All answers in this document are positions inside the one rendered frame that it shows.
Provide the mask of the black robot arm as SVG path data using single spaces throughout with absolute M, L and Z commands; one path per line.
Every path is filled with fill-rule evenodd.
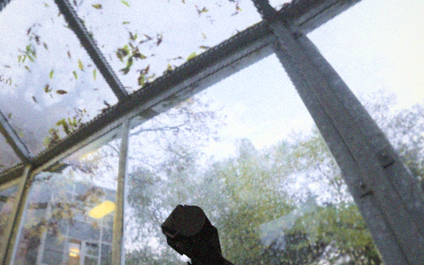
M 161 227 L 167 244 L 181 255 L 191 258 L 199 250 L 221 250 L 217 228 L 196 205 L 177 205 Z

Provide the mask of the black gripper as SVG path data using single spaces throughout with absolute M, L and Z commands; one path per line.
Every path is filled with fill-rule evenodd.
M 196 251 L 192 254 L 191 263 L 193 265 L 224 265 L 222 252 L 217 248 L 207 248 Z

